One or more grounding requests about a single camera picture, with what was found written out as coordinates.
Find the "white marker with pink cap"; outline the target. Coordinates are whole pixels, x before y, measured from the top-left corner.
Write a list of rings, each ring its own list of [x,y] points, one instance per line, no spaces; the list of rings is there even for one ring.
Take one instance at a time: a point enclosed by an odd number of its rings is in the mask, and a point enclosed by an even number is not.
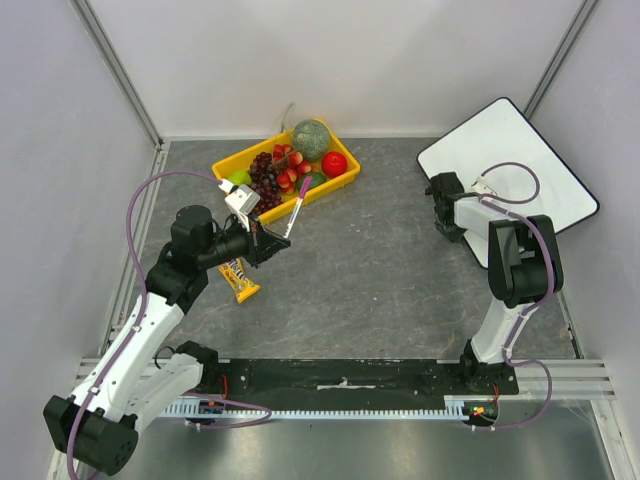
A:
[[[298,197],[296,199],[296,203],[294,205],[294,208],[293,208],[293,210],[291,212],[291,215],[289,217],[288,223],[286,225],[286,229],[285,229],[285,232],[284,232],[284,235],[283,235],[283,237],[286,238],[286,239],[288,239],[290,237],[290,234],[292,232],[292,229],[293,229],[293,226],[294,226],[295,221],[297,219],[297,216],[298,216],[298,214],[299,214],[299,212],[300,212],[300,210],[301,210],[301,208],[303,206],[305,196],[306,196],[307,192],[310,189],[311,183],[312,183],[312,178],[309,175],[305,176],[304,180],[303,180],[303,183],[302,183],[302,187],[301,187],[301,189],[299,191],[299,195],[298,195]]]

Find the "white whiteboard black frame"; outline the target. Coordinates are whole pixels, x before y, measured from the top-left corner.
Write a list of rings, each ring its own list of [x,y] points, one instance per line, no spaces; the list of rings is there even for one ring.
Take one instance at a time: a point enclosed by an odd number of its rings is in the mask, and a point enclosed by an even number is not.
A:
[[[523,215],[545,214],[560,233],[594,216],[599,201],[507,97],[473,114],[417,154],[427,178],[455,172],[471,193],[483,176]]]

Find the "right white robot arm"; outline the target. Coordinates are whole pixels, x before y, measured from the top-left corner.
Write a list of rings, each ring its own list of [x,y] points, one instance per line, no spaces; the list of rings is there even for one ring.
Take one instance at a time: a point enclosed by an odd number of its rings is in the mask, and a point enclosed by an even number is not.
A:
[[[531,316],[563,286],[552,219],[526,217],[489,191],[467,191],[454,172],[430,179],[435,224],[450,241],[473,233],[484,242],[491,303],[460,356],[458,381],[477,394],[506,381],[512,350]]]

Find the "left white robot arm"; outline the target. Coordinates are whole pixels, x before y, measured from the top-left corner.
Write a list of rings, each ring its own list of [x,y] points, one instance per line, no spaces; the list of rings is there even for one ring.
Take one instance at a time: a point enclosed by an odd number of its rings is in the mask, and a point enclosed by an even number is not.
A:
[[[67,457],[70,478],[77,476],[76,462],[118,473],[141,434],[171,403],[190,390],[216,388],[218,354],[193,341],[148,379],[142,375],[207,286],[209,270],[238,258],[258,266],[291,244],[253,215],[233,217],[221,228],[200,205],[181,209],[170,233],[114,343],[68,397],[52,396],[45,405],[46,425]]]

